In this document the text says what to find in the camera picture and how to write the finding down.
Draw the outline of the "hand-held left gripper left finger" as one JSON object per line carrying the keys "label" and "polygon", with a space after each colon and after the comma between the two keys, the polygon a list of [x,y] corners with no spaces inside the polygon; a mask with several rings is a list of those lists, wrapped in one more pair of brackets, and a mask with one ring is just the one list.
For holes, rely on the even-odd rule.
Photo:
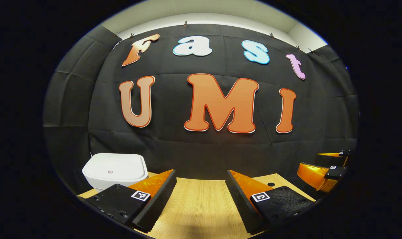
{"label": "hand-held left gripper left finger", "polygon": [[84,201],[127,227],[148,233],[162,214],[176,183],[176,171],[171,169],[131,186],[114,184]]}

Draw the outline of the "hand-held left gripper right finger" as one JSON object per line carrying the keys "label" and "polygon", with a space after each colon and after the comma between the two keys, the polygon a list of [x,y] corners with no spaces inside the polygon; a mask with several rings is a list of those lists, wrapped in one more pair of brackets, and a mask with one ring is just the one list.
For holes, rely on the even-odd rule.
{"label": "hand-held left gripper right finger", "polygon": [[233,170],[227,174],[227,188],[251,235],[277,229],[314,205],[288,186],[272,188]]}

